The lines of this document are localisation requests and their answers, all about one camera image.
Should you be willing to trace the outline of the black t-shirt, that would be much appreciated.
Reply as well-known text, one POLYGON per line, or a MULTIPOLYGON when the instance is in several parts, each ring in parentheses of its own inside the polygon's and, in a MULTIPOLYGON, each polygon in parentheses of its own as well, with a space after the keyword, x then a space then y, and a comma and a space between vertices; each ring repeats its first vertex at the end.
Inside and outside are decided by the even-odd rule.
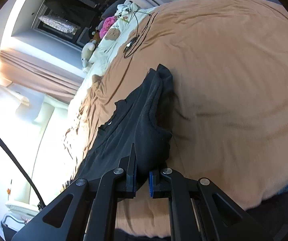
POLYGON ((136 153, 136 190, 141 188, 153 170, 165 166, 169 158, 171 132, 158 126, 156 113, 170 106, 173 76, 168 68, 159 65, 150 69, 142 84, 126 99, 115 103, 111 118, 98 127, 92 148, 84 159, 78 159, 75 172, 62 186, 66 189, 79 178, 88 181, 101 177, 130 156, 131 146, 136 153))

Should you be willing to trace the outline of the pink clothing pile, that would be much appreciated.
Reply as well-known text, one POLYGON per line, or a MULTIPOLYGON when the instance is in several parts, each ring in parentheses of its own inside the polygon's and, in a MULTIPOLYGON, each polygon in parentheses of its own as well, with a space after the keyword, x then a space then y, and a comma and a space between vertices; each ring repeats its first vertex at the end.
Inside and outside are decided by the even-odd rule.
POLYGON ((110 27, 116 22, 116 17, 115 16, 110 16, 110 17, 107 17, 101 28, 99 29, 99 36, 100 38, 102 39, 105 34, 108 32, 108 30, 110 29, 110 27))

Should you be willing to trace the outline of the beige plush toy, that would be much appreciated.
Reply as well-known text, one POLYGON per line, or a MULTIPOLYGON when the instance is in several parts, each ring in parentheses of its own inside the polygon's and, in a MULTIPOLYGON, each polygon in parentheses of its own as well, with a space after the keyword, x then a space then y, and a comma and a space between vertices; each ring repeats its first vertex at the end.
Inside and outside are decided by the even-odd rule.
POLYGON ((97 41, 92 39, 88 42, 81 51, 81 61, 83 65, 83 72, 88 72, 88 61, 91 58, 94 50, 96 49, 97 41))

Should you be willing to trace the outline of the orange-brown blanket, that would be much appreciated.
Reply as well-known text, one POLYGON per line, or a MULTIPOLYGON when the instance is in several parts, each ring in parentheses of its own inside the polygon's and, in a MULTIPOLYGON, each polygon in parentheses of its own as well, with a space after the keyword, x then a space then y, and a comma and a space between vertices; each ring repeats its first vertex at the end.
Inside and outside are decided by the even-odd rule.
POLYGON ((211 179, 243 209, 288 185, 288 12, 265 0, 155 8, 99 58, 71 100, 66 148, 84 159, 98 127, 159 64, 173 75, 167 164, 211 179))

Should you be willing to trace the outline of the cream bear print bedding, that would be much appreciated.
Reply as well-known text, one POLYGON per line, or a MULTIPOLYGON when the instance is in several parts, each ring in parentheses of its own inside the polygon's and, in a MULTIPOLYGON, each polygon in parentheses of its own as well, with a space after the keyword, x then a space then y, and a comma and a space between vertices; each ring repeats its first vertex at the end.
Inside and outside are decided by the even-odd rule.
POLYGON ((116 17, 116 22, 110 27, 105 36, 101 39, 99 31, 94 33, 93 39, 97 41, 97 46, 88 61, 88 72, 99 58, 108 54, 117 45, 117 42, 121 41, 123 34, 129 35, 131 31, 136 29, 141 20, 154 9, 154 7, 143 9, 130 0, 117 5, 117 9, 113 15, 116 17))

